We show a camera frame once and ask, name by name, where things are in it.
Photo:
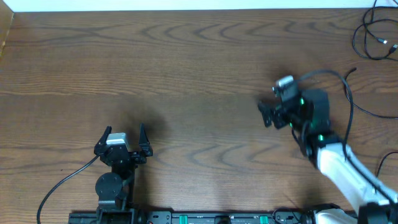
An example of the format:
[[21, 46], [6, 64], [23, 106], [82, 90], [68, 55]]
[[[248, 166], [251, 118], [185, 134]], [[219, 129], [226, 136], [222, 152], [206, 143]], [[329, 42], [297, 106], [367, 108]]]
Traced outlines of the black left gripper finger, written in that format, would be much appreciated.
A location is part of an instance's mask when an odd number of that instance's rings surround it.
[[146, 157], [153, 156], [153, 149], [147, 138], [144, 123], [140, 124], [139, 147]]
[[112, 131], [112, 127], [107, 126], [106, 129], [104, 130], [103, 135], [100, 137], [99, 141], [94, 146], [94, 154], [95, 155], [101, 156], [104, 154], [104, 152], [107, 149], [106, 140], [107, 140], [108, 136], [111, 134], [111, 131]]

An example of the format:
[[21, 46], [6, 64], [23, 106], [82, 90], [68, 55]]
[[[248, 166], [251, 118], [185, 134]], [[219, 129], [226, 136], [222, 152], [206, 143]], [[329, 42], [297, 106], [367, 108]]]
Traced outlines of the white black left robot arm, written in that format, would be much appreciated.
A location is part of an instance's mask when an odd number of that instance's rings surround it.
[[135, 173], [153, 156], [144, 124], [139, 130], [139, 149], [131, 151], [126, 133], [112, 133], [108, 126], [94, 147], [94, 154], [111, 168], [96, 181], [98, 195], [96, 223], [148, 222], [147, 213], [133, 202]]

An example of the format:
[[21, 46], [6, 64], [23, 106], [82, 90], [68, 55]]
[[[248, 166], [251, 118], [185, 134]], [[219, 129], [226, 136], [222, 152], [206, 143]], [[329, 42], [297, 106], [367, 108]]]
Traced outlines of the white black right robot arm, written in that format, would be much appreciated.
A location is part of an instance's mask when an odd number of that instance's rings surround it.
[[278, 105], [259, 103], [265, 126], [290, 126], [302, 154], [329, 178], [352, 206], [352, 217], [332, 204], [303, 213], [301, 223], [397, 223], [397, 192], [386, 187], [331, 130], [329, 100], [322, 90], [278, 90]]

